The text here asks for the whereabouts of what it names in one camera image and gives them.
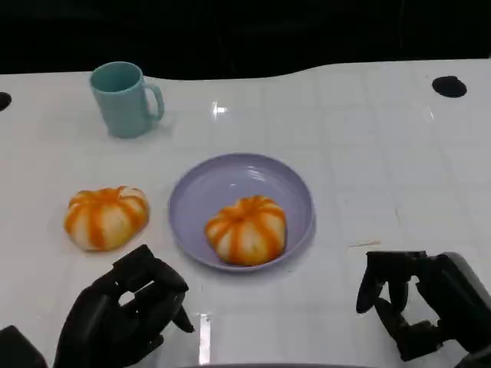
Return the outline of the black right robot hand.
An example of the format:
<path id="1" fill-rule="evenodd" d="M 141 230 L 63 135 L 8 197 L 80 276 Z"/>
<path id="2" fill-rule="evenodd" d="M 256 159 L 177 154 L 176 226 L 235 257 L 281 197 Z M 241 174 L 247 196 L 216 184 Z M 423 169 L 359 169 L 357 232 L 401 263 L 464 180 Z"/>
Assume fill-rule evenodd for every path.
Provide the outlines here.
<path id="1" fill-rule="evenodd" d="M 403 316 L 409 282 L 417 278 L 420 296 L 437 313 L 432 324 L 410 325 Z M 490 295 L 467 261 L 455 252 L 369 251 L 356 311 L 374 308 L 394 339 L 400 358 L 414 360 L 457 341 L 467 355 L 460 367 L 490 365 Z"/>

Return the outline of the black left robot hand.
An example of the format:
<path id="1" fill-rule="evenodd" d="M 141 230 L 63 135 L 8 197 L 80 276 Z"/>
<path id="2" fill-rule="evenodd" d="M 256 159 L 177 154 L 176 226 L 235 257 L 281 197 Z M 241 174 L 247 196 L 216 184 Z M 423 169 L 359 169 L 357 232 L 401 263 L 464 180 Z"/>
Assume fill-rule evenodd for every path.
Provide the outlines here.
<path id="1" fill-rule="evenodd" d="M 183 306 L 188 290 L 183 277 L 147 245 L 135 248 L 78 295 L 54 366 L 129 367 L 164 342 L 168 324 L 192 333 Z"/>

